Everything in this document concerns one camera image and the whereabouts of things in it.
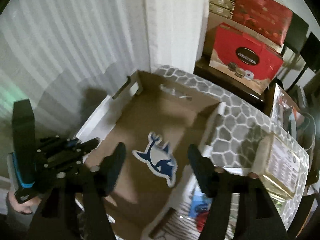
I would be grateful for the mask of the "gold box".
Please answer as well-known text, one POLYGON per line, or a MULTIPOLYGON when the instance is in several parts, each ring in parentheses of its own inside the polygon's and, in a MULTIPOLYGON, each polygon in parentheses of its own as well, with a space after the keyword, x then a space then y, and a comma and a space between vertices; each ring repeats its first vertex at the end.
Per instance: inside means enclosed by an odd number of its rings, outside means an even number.
POLYGON ((285 201, 296 194, 300 158, 274 133, 260 140, 251 172, 258 175, 266 190, 285 201))

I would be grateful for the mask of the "white cardboard tray box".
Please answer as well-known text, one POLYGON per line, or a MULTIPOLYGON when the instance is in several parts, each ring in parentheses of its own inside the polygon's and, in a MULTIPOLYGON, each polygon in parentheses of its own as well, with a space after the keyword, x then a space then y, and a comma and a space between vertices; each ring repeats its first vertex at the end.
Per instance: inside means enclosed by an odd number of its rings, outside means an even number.
POLYGON ((221 102, 165 77, 136 71, 94 110, 76 137, 98 138, 85 161, 99 165, 117 144, 126 157, 105 209, 122 239, 140 239, 165 207, 189 164, 187 149, 203 147, 221 102))

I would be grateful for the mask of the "dark wooden nightstand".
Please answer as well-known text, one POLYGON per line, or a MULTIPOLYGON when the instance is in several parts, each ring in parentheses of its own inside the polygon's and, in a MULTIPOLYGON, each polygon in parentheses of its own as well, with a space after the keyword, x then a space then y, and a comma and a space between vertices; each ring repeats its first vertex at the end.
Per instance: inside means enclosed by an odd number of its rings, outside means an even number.
POLYGON ((265 92, 260 88, 258 83, 246 77, 240 78, 229 69, 221 72, 223 64, 216 64, 218 67, 216 69, 211 67, 209 63, 209 56, 201 57, 195 63, 194 74, 237 95, 262 112, 265 110, 265 92))

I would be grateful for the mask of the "silver foil bag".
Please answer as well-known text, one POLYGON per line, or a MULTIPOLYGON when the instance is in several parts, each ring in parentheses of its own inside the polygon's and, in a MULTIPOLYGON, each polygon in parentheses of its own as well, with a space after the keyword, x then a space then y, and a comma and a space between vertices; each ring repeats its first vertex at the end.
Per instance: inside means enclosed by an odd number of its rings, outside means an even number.
POLYGON ((304 116, 300 113, 299 107, 277 83, 271 89, 272 108, 270 118, 287 131, 293 138, 298 136, 298 128, 304 122, 304 116))

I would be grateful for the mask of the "white window curtain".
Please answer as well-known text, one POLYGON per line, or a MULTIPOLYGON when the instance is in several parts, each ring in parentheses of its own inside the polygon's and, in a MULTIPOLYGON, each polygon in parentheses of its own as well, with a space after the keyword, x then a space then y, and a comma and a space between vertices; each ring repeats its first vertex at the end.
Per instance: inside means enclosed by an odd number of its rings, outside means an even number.
POLYGON ((1 138, 29 99, 40 133, 80 126, 137 69, 192 72, 208 0, 1 0, 1 138))

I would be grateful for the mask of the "red collection gift bag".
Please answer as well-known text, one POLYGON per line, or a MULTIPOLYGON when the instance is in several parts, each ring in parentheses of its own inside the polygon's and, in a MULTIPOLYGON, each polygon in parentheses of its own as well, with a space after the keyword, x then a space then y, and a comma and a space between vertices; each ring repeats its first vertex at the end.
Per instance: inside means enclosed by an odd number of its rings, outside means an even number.
POLYGON ((283 65, 283 58, 253 36, 221 23, 209 66, 262 94, 283 65))

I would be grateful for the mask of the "black music stand right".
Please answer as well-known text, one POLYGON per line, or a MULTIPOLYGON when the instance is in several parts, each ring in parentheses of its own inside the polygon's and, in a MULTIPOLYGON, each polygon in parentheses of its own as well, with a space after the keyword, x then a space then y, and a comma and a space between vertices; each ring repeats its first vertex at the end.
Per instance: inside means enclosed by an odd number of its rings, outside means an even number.
POLYGON ((314 33, 311 32, 300 51, 300 56, 305 61, 304 67, 291 86, 287 89, 287 92, 290 92, 294 88, 308 68, 310 68, 314 73, 319 71, 319 48, 320 41, 314 33))

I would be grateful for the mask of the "black music stand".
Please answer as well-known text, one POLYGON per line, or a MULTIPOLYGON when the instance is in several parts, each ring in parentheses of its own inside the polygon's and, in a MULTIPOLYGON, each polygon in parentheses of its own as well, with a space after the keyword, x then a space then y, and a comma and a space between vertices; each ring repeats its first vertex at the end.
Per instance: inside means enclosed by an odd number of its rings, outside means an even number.
POLYGON ((290 26, 283 43, 281 55, 284 56, 289 48, 295 54, 300 53, 304 46, 309 25, 300 16, 293 13, 290 26))
POLYGON ((314 73, 319 71, 319 48, 320 41, 314 33, 311 32, 300 51, 300 56, 305 61, 304 67, 291 86, 287 89, 287 92, 290 92, 294 88, 308 68, 310 68, 314 73))

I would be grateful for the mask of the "dark red gift box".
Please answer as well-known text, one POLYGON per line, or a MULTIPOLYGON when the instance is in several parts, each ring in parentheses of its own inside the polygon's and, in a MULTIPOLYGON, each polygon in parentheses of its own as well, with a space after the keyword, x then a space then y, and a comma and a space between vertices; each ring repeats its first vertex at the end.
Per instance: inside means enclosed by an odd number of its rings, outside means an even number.
POLYGON ((282 46, 293 12, 274 0, 235 0, 232 20, 282 46))

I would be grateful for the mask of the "black music stand left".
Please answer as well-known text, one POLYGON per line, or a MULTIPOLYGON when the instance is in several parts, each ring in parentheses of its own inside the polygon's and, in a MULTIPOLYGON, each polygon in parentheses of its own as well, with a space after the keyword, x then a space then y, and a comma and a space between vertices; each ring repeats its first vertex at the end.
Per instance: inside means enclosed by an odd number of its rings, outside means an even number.
POLYGON ((289 48, 295 54, 300 53, 304 46, 309 25, 300 16, 293 13, 290 26, 283 43, 281 55, 284 56, 289 48))

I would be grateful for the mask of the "stacked gold boxes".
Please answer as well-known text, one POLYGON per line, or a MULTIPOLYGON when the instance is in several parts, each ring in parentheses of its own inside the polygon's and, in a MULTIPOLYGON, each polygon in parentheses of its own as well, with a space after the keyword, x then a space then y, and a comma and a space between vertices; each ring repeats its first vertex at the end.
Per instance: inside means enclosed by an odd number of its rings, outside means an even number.
POLYGON ((209 11, 224 18, 232 19, 235 0, 209 0, 209 11))

